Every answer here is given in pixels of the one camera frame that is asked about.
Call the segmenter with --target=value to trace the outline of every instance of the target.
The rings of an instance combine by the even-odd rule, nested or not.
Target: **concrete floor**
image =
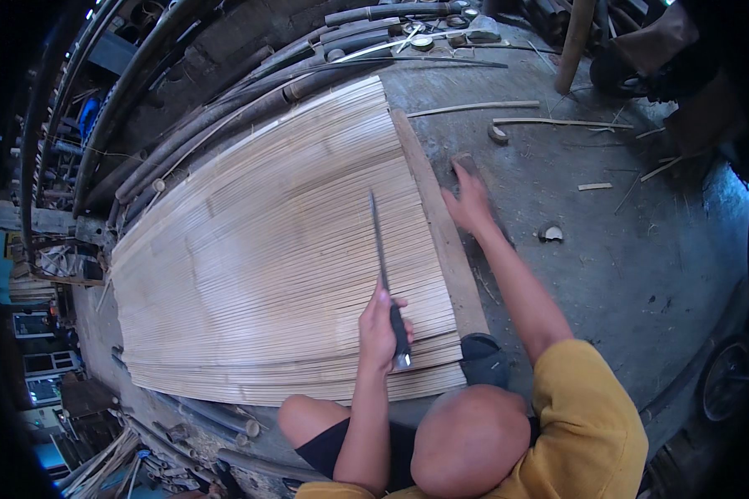
[[[528,30],[501,28],[503,38],[511,42],[524,44],[529,39],[545,46]],[[575,91],[561,100],[552,89],[552,71],[534,52],[477,49],[476,53],[478,59],[506,62],[510,68],[408,62],[377,74],[389,103],[408,113],[484,101],[541,102],[540,109],[466,111],[414,118],[411,124],[441,185],[454,187],[449,158],[457,152],[472,153],[521,258],[560,305],[574,334],[597,347],[641,408],[689,362],[732,287],[746,273],[749,195],[727,165],[708,157],[694,158],[637,185],[614,214],[639,172],[647,173],[659,166],[661,158],[676,155],[664,133],[635,139],[658,128],[674,107],[599,96],[589,88],[588,61],[580,64],[572,86]],[[407,49],[400,55],[418,54]],[[557,59],[543,57],[552,64]],[[183,93],[193,91],[190,83],[183,82]],[[168,94],[176,96],[176,86]],[[509,125],[503,129],[510,144],[502,146],[486,134],[493,117],[550,114],[564,119],[615,119],[635,129],[611,133],[585,127]],[[140,126],[139,116],[135,126]],[[577,185],[596,182],[611,182],[613,188],[578,191]],[[561,225],[564,243],[538,241],[535,232],[549,220]],[[467,251],[471,252],[470,242]],[[513,357],[511,389],[529,398],[532,371],[494,278],[483,262],[472,258],[470,263],[481,276],[479,291],[490,333]],[[90,374],[120,394],[141,422],[179,422],[177,415],[132,385],[110,360],[110,347],[121,344],[120,326],[111,292],[100,312],[95,311],[101,291],[75,291],[80,341]],[[648,425],[650,455],[690,414],[694,384]],[[429,402],[396,404],[394,418],[416,423]],[[275,412],[248,409],[268,430],[243,452],[304,466],[277,430]],[[220,443],[196,439],[201,454],[211,458]],[[285,494],[278,481],[256,474],[240,474],[240,479],[245,489],[257,491],[256,497]]]

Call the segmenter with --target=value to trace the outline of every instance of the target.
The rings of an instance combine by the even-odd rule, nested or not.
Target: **knife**
[[[386,253],[382,249],[380,218],[377,214],[377,202],[375,201],[374,195],[375,194],[370,189],[369,208],[371,209],[372,220],[374,221],[374,242],[377,244],[377,255],[380,260],[380,279],[382,280],[382,286],[385,287],[386,291],[390,294],[391,291],[388,287],[388,276],[386,275]],[[394,299],[391,299],[389,318],[391,321],[391,329],[394,330],[394,336],[397,338],[397,348],[394,350],[394,368],[399,371],[410,367],[410,345],[408,344],[408,332],[405,329],[405,321],[402,320],[402,316],[399,313],[399,306],[394,303]]]

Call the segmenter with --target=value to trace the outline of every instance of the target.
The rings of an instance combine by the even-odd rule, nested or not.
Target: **bamboo slat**
[[[349,402],[358,317],[379,273],[369,189],[417,342],[389,397],[465,384],[444,274],[378,77],[256,130],[120,241],[111,275],[133,382],[223,403]]]

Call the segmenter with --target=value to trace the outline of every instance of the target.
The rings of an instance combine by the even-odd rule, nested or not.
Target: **yellow shirt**
[[[533,408],[541,435],[502,484],[485,498],[635,497],[649,443],[635,405],[591,345],[550,346],[533,373]],[[307,483],[297,499],[372,499],[365,489]],[[418,488],[389,499],[426,499]]]

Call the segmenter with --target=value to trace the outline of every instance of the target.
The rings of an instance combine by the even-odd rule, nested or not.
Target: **knife handle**
[[[397,369],[405,369],[410,363],[410,344],[408,343],[408,331],[405,329],[405,321],[402,320],[402,315],[399,313],[399,305],[394,302],[391,303],[391,310],[389,311],[391,319],[391,329],[394,330],[394,336],[397,338],[397,348],[394,350],[394,358],[405,359],[407,358],[408,364],[397,362]]]

